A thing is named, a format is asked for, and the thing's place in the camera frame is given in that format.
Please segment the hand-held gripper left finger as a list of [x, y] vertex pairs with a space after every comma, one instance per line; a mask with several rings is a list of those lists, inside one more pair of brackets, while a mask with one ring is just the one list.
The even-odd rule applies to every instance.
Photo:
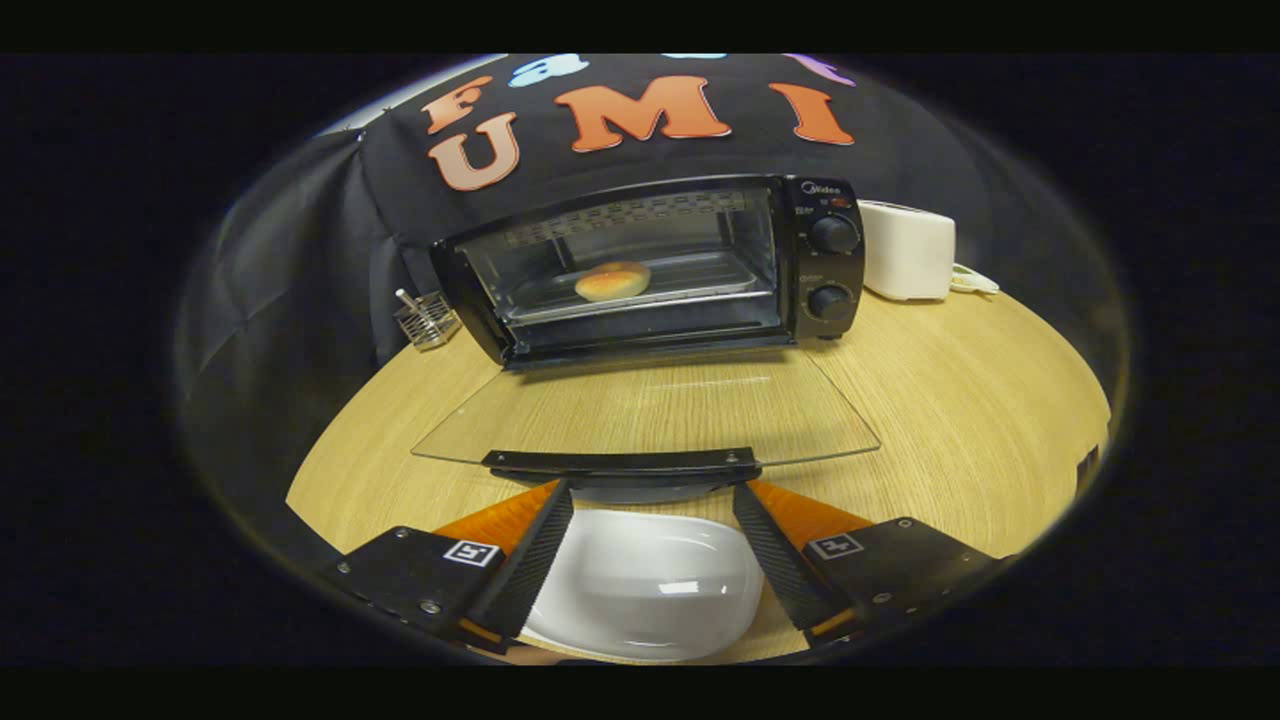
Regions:
[[553, 480], [435, 530], [394, 527], [324, 577], [436, 641], [504, 653], [521, 635], [573, 518]]

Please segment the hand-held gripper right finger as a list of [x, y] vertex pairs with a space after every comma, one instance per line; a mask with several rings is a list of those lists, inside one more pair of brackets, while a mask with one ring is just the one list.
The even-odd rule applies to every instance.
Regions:
[[733, 515], [792, 625], [810, 646], [905, 628], [1015, 561], [904, 516], [865, 518], [763, 480], [733, 489]]

